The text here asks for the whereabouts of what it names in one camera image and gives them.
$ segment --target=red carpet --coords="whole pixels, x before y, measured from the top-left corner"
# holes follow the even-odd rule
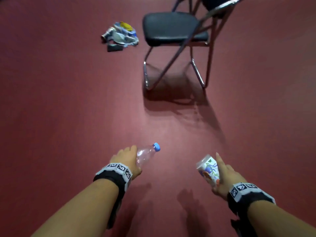
[[[216,40],[207,98],[192,67],[183,73],[188,50],[144,98],[142,17],[174,2],[0,1],[2,236],[29,236],[112,154],[153,142],[161,151],[105,235],[234,236],[195,170],[215,152],[316,225],[316,0],[244,0]],[[108,53],[100,35],[120,20],[140,44]],[[148,63],[162,69],[175,51],[155,48]],[[207,49],[194,55],[205,76]]]

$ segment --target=clear plastic bottle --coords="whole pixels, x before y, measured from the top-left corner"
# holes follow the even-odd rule
[[[136,161],[137,166],[142,167],[142,165],[152,158],[158,151],[160,151],[160,146],[158,143],[154,143],[153,145],[145,146],[143,148],[138,148]]]

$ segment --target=folding chair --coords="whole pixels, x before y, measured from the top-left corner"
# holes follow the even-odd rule
[[[186,46],[190,47],[191,64],[195,74],[202,88],[206,88],[209,84],[214,41],[222,30],[236,3],[241,0],[197,0],[193,9],[192,0],[189,0],[189,13],[176,12],[178,5],[183,1],[184,0],[177,0],[172,12],[149,13],[143,18],[144,36],[147,44],[150,46],[144,60],[144,86],[148,91],[156,87]],[[198,20],[195,14],[201,2],[208,10],[208,13],[202,19]],[[203,27],[203,23],[209,18],[212,18],[212,24]],[[161,72],[158,79],[150,85],[147,77],[146,61],[153,47],[163,45],[180,46],[180,48]],[[205,82],[193,59],[194,46],[205,46],[209,48]]]

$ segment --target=left hand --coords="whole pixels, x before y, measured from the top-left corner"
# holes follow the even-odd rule
[[[135,179],[142,173],[142,169],[136,165],[137,146],[126,147],[124,150],[119,150],[118,153],[112,156],[110,163],[122,163],[132,171],[132,179]]]

